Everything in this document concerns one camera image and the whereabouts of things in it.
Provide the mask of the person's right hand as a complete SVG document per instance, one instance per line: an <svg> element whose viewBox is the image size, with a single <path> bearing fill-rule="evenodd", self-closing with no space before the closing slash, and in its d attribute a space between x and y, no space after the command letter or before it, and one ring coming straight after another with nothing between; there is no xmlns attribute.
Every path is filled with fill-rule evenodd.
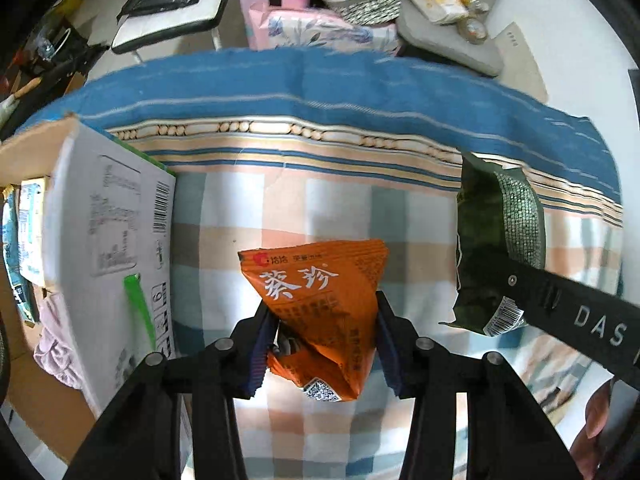
<svg viewBox="0 0 640 480"><path fill-rule="evenodd" d="M611 390L609 380L593 393L585 408L585 426L570 447L570 455L585 480L594 478L602 460L599 436L610 414Z"/></svg>

